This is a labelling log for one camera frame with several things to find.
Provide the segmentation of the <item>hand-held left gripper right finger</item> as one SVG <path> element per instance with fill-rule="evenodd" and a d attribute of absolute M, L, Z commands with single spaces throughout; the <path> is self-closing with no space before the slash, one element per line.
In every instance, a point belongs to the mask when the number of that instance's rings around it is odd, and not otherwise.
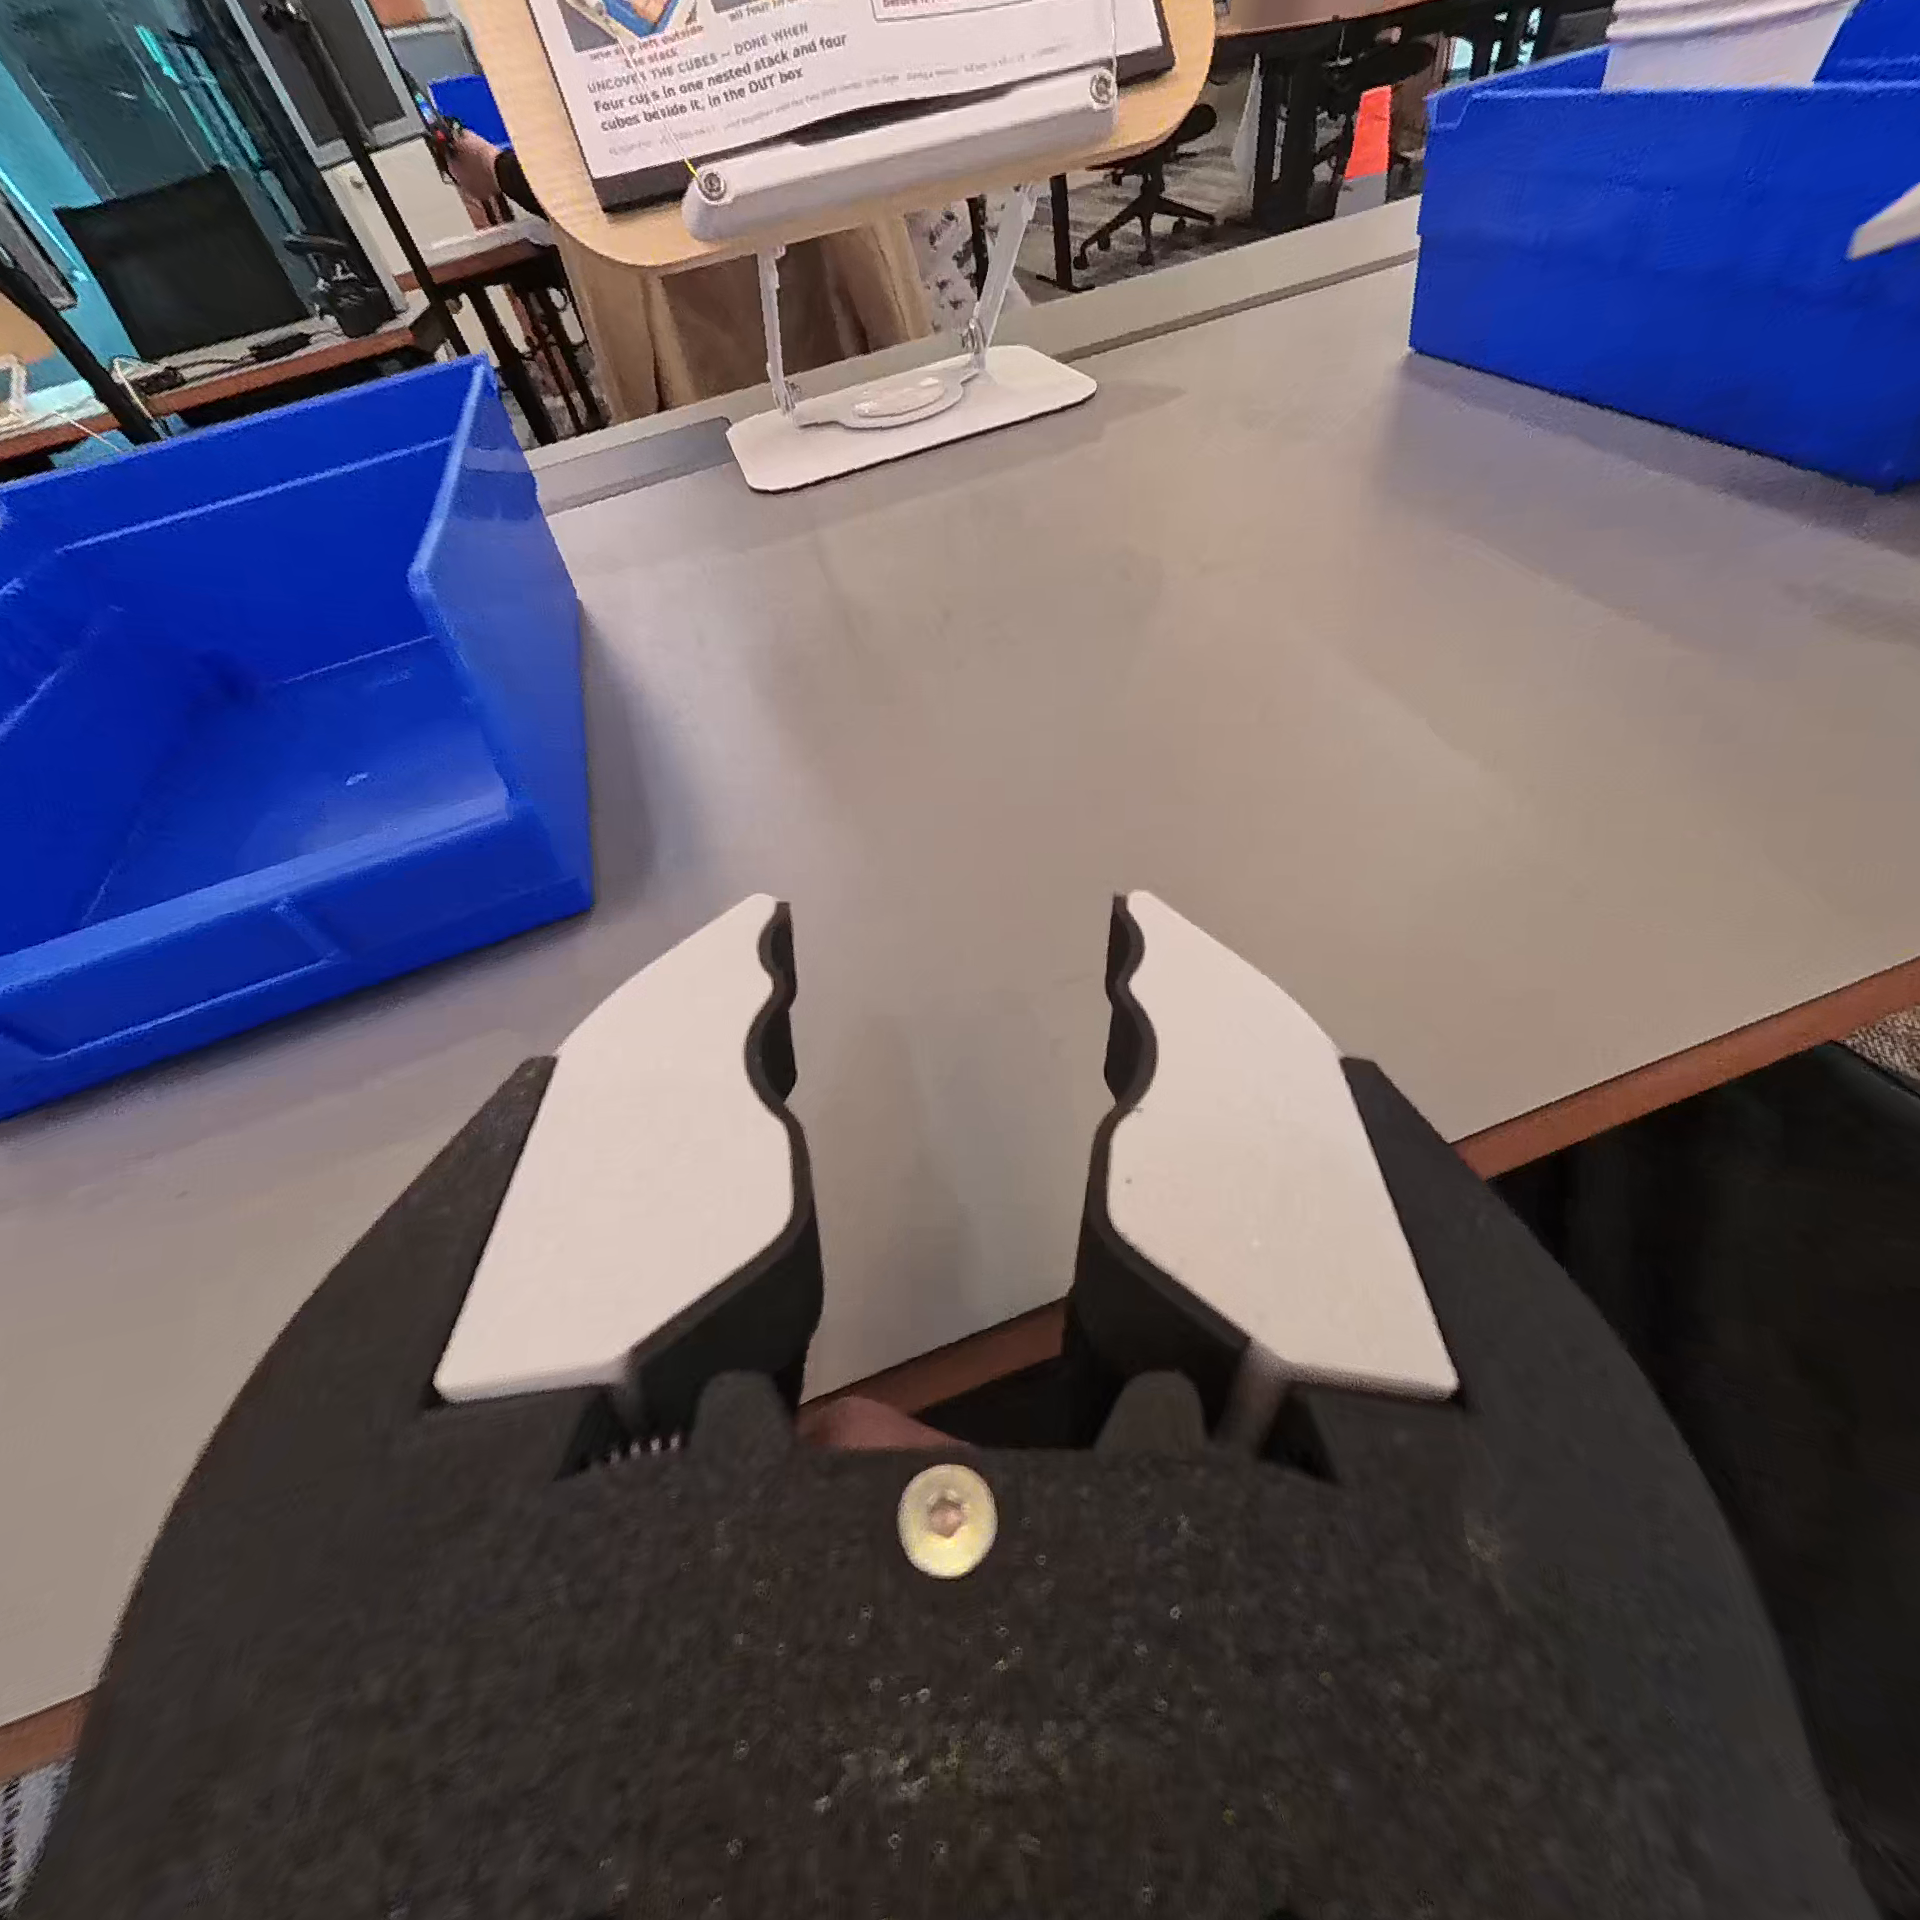
<path fill-rule="evenodd" d="M 1176 1377 L 1204 1436 L 1269 1436 L 1327 1388 L 1443 1405 L 1457 1372 L 1339 1048 L 1148 891 L 1110 903 L 1110 1109 L 1069 1285 L 1084 1436 Z"/>

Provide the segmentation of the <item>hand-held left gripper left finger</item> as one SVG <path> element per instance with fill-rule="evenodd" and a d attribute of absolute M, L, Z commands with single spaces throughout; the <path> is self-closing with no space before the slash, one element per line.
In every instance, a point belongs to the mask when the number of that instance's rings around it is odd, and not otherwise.
<path fill-rule="evenodd" d="M 796 996 L 791 909 L 745 897 L 565 1037 L 438 1357 L 445 1403 L 694 1403 L 731 1372 L 800 1396 L 825 1274 Z"/>

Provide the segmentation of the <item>blue plastic bin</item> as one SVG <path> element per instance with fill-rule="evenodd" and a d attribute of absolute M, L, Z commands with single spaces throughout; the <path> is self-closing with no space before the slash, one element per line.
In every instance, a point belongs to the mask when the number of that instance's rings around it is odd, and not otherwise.
<path fill-rule="evenodd" d="M 1915 4 L 1803 88 L 1605 88 L 1592 48 L 1431 100 L 1408 345 L 1873 492 L 1918 475 Z"/>
<path fill-rule="evenodd" d="M 484 359 L 1 503 L 4 1119 L 592 909 L 580 604 Z"/>

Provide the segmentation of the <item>white paper cup green band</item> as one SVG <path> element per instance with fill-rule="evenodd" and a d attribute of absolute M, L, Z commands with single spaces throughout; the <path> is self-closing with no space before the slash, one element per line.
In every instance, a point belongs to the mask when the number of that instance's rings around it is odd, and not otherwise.
<path fill-rule="evenodd" d="M 1616 3 L 1600 85 L 1807 88 L 1853 11 L 1853 3 Z"/>

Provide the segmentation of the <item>person's black pants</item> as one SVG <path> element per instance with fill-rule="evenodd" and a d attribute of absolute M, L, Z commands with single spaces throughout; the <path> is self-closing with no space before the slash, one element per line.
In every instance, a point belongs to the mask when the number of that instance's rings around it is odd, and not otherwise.
<path fill-rule="evenodd" d="M 1840 1048 L 1492 1184 L 1349 1068 L 1457 1391 L 1289 1383 L 1088 1223 L 1017 1457 L 1037 1701 L 939 1916 L 1915 1916 L 1915 1092 Z"/>

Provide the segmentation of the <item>black office chair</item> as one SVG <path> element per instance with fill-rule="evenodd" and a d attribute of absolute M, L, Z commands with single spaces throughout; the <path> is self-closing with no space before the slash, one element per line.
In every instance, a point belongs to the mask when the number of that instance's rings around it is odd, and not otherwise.
<path fill-rule="evenodd" d="M 1233 208 L 1227 141 L 1203 100 L 1159 147 L 1053 197 L 1055 282 L 1077 293 L 1223 244 Z"/>

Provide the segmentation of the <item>tan cloth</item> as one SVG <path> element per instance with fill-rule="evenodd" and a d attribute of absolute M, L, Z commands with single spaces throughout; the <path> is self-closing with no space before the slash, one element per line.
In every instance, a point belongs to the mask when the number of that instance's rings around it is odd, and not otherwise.
<path fill-rule="evenodd" d="M 764 385 L 753 257 L 645 272 L 565 234 L 557 249 L 612 424 Z M 920 269 L 897 217 L 787 247 L 777 291 L 787 373 L 911 345 L 933 332 Z"/>

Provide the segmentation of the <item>wooden top desk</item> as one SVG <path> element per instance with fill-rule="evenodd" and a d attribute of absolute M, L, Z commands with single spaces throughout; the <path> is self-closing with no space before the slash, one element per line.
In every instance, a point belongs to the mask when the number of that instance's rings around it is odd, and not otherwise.
<path fill-rule="evenodd" d="M 606 424 L 587 368 L 585 329 L 548 229 L 519 217 L 424 249 L 432 288 L 471 333 L 499 385 L 515 395 L 536 445 Z M 269 407 L 318 383 L 363 368 L 414 367 L 456 354 L 411 272 L 399 275 L 399 314 L 356 338 L 335 320 L 276 327 L 141 363 L 110 363 L 111 385 L 153 420 L 184 420 L 206 410 L 262 399 Z M 111 416 L 84 383 L 4 400 L 4 463 L 25 464 L 111 433 Z"/>

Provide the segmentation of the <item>white printed bag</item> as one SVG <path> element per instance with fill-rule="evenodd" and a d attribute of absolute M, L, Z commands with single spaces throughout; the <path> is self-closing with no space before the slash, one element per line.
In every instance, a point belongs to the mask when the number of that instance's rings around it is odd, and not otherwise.
<path fill-rule="evenodd" d="M 1001 239 L 1001 232 L 1013 227 L 1017 194 L 993 192 L 980 197 L 980 204 L 987 217 L 987 244 L 991 251 L 991 242 Z M 972 202 L 951 202 L 939 208 L 919 208 L 903 215 L 908 247 L 928 303 L 931 324 L 947 340 L 957 340 L 965 333 L 976 303 L 968 208 Z M 999 319 L 1007 320 L 1033 304 L 1024 282 L 1015 275 Z"/>

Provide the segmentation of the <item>light wooden board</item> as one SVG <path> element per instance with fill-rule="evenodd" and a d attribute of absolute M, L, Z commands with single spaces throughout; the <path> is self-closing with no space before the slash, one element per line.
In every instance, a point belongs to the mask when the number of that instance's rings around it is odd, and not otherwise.
<path fill-rule="evenodd" d="M 1211 3 L 1165 3 L 1160 11 L 1173 67 L 1151 81 L 1118 90 L 1116 123 L 1103 141 L 1059 144 L 1052 152 L 1001 161 L 968 155 L 956 161 L 943 177 L 928 177 L 924 183 L 873 185 L 862 192 L 839 188 L 836 199 L 823 211 L 800 212 L 740 239 L 705 242 L 688 234 L 672 204 L 625 211 L 598 205 L 529 4 L 463 3 L 456 9 L 547 219 L 567 240 L 619 269 L 640 272 L 683 272 L 769 244 L 796 244 L 875 224 L 895 212 L 936 208 L 1019 185 L 1045 188 L 1053 177 L 1103 172 L 1156 147 L 1179 127 L 1197 103 L 1216 48 Z"/>

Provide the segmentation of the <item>black monitor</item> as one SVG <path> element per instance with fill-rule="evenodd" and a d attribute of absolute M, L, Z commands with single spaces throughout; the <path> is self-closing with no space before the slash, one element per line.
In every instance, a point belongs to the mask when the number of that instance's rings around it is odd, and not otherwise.
<path fill-rule="evenodd" d="M 55 219 L 139 362 L 308 322 L 280 253 L 224 168 L 124 199 L 59 205 Z"/>

